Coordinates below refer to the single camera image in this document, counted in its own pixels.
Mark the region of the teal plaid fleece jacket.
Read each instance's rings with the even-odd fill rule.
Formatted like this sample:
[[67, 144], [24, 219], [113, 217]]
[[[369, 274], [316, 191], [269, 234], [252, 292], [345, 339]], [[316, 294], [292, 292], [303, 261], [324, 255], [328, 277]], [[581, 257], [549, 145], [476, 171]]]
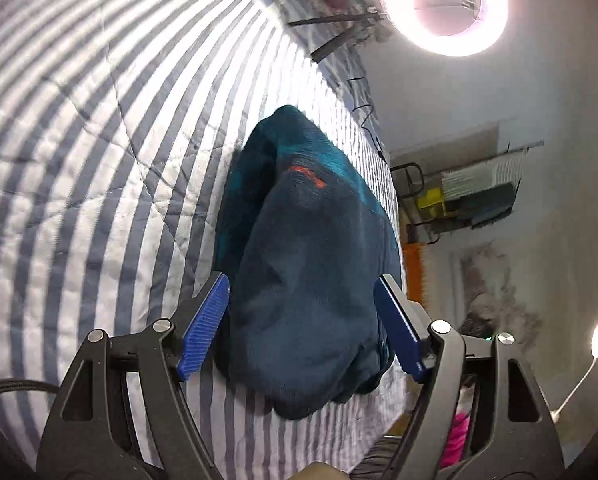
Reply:
[[226, 182], [215, 265], [230, 299], [216, 366], [285, 419], [376, 389], [393, 351], [374, 303], [401, 274], [384, 207], [297, 108], [253, 129]]

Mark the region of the orange bench with white cover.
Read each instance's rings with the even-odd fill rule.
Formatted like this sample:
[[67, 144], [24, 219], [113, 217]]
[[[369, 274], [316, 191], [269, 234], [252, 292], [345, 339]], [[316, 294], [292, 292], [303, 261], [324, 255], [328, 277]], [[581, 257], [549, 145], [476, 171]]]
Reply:
[[422, 244], [406, 244], [402, 249], [402, 254], [406, 276], [406, 296], [409, 300], [416, 301], [425, 307], [426, 277], [422, 263]]

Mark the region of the dark hanging clothes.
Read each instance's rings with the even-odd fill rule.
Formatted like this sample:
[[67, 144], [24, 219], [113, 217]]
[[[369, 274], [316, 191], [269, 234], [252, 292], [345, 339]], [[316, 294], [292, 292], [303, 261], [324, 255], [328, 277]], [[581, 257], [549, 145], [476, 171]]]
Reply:
[[452, 201], [451, 230], [481, 229], [507, 218], [512, 213], [517, 187], [505, 183]]

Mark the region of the grey striped quilt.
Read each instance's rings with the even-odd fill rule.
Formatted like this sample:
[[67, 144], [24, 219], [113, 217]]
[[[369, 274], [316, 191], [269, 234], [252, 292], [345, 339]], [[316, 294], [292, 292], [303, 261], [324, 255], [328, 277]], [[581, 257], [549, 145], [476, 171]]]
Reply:
[[59, 384], [211, 271], [230, 165], [297, 107], [389, 217], [387, 165], [261, 0], [0, 0], [0, 379]]

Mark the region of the yellow box on rack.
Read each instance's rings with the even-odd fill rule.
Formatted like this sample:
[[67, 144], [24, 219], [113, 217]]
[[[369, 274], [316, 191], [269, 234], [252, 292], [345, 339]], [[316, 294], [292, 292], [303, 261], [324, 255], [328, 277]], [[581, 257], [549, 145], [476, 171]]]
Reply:
[[445, 200], [442, 188], [428, 188], [416, 200], [417, 208], [431, 219], [446, 215]]

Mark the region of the black metal clothes rack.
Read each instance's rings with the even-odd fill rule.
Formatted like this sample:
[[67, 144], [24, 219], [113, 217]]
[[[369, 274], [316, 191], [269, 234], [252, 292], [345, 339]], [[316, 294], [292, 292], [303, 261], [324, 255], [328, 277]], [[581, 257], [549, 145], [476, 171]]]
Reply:
[[530, 151], [543, 141], [506, 148], [428, 174], [417, 162], [390, 168], [407, 244], [436, 244], [442, 235], [482, 229], [514, 210]]

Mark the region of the wall map poster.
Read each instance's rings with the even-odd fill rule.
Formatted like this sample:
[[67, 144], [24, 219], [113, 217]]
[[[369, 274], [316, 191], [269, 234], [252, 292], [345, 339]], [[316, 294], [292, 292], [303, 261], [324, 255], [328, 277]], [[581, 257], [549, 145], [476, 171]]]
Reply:
[[466, 311], [460, 331], [482, 338], [508, 332], [523, 352], [530, 351], [538, 341], [543, 319], [517, 298], [508, 255], [492, 243], [482, 244], [460, 256], [459, 269]]

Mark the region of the striped white hanging towel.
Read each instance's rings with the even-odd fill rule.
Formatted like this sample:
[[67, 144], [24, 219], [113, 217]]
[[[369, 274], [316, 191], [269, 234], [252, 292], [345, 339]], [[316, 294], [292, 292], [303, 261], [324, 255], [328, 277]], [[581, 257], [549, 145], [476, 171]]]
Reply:
[[507, 153], [464, 168], [443, 171], [441, 188], [446, 200], [457, 200], [466, 195], [511, 183], [522, 177], [525, 152]]

